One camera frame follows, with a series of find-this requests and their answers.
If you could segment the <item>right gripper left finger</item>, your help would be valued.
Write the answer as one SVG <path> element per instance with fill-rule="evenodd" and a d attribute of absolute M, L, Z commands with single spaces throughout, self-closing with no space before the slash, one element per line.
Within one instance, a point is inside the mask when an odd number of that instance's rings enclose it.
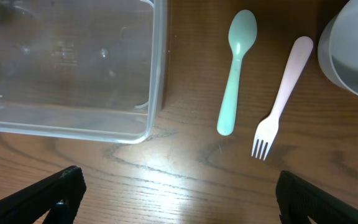
<path fill-rule="evenodd" d="M 0 200 L 0 223 L 73 223 L 86 192 L 82 170 L 70 166 Z"/>

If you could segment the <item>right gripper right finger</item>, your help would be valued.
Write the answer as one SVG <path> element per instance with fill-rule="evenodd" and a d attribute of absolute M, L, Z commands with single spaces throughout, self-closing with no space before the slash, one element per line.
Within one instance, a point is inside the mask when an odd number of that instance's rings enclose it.
<path fill-rule="evenodd" d="M 275 195 L 282 224 L 358 224 L 358 209 L 288 170 L 281 171 Z"/>

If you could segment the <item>clear plastic container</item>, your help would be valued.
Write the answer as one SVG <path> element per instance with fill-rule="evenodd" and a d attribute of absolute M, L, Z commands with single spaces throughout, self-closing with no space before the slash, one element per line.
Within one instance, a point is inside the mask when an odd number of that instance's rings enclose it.
<path fill-rule="evenodd" d="M 145 140 L 162 107 L 168 5 L 0 0 L 0 132 Z"/>

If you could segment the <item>grey plastic bowl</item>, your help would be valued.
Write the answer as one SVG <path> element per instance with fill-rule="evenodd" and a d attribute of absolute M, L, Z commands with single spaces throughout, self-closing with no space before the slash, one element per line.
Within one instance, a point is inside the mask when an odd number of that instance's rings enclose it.
<path fill-rule="evenodd" d="M 324 28 L 318 62 L 332 83 L 358 96 L 358 0 L 351 0 Z"/>

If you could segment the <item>pink plastic fork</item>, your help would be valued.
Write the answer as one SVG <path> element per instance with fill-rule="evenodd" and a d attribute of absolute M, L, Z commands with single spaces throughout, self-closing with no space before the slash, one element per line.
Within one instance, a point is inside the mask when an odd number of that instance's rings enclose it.
<path fill-rule="evenodd" d="M 314 43 L 310 37 L 296 39 L 289 54 L 283 77 L 270 114 L 257 126 L 251 156 L 266 160 L 278 133 L 279 119 L 310 57 Z"/>

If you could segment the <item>mint green plastic spoon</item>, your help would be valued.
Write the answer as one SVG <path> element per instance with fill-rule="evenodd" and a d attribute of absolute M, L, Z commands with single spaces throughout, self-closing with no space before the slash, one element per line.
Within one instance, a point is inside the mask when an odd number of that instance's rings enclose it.
<path fill-rule="evenodd" d="M 257 22 L 254 14 L 246 9 L 239 11 L 233 18 L 228 33 L 232 62 L 217 122 L 217 131 L 222 136 L 228 136 L 234 130 L 242 61 L 256 37 Z"/>

